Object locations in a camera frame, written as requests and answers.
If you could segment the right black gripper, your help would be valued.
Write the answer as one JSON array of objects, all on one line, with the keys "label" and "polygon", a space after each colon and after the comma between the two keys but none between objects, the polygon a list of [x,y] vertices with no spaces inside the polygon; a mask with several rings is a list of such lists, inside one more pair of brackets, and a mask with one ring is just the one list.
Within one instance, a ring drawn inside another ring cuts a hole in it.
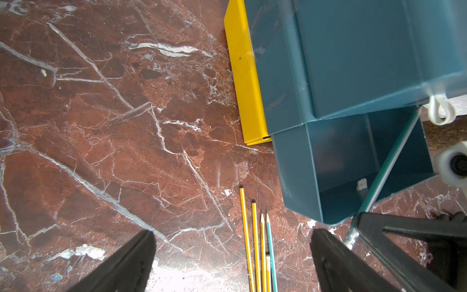
[{"label": "right black gripper", "polygon": [[[467,290],[467,217],[445,214],[430,220],[361,213],[356,228],[361,240],[407,292]],[[389,236],[425,242],[434,258],[426,266]]]}]

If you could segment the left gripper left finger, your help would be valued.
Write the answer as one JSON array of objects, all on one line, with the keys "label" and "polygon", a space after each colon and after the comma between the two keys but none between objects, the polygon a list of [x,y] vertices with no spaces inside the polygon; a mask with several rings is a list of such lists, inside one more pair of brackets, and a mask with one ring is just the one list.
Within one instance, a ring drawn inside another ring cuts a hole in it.
[{"label": "left gripper left finger", "polygon": [[154,233],[143,230],[69,291],[143,292],[150,277],[155,253]]}]

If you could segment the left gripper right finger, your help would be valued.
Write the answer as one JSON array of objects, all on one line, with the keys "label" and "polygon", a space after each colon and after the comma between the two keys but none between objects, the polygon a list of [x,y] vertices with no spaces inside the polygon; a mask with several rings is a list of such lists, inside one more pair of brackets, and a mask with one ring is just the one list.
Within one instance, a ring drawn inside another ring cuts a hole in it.
[{"label": "left gripper right finger", "polygon": [[310,248],[323,292],[397,292],[326,229],[315,229]]}]

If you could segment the green pencil among yellows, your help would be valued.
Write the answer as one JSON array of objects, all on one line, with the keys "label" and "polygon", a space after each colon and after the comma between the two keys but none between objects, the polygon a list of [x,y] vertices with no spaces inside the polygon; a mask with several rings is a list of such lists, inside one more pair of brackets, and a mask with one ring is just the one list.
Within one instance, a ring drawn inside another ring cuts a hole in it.
[{"label": "green pencil among yellows", "polygon": [[273,246],[273,239],[272,239],[271,220],[270,220],[269,214],[266,214],[266,230],[267,230],[267,235],[268,235],[269,255],[270,255],[270,263],[271,263],[272,290],[273,292],[278,292],[276,263],[275,263],[274,246]]}]

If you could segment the teal drawer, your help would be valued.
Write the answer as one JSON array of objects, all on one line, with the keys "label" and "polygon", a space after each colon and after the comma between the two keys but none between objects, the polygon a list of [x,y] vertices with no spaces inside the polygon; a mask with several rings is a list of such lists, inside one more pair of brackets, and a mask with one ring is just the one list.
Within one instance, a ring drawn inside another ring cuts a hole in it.
[{"label": "teal drawer", "polygon": [[287,209],[325,225],[353,216],[415,113],[397,108],[319,120],[274,134],[272,143]]}]

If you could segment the yellow bottom drawer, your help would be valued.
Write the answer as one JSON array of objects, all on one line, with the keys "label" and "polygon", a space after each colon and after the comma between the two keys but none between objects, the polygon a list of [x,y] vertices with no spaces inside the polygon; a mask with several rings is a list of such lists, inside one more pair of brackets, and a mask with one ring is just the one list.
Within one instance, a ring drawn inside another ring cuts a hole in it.
[{"label": "yellow bottom drawer", "polygon": [[244,143],[270,142],[244,1],[229,1],[224,26]]}]

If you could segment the teal drawer cabinet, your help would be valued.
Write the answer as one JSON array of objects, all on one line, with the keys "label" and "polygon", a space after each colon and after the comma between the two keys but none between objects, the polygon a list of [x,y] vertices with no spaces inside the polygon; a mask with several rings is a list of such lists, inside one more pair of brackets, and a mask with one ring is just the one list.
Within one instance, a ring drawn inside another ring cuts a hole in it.
[{"label": "teal drawer cabinet", "polygon": [[467,92],[465,1],[246,1],[268,133]]}]

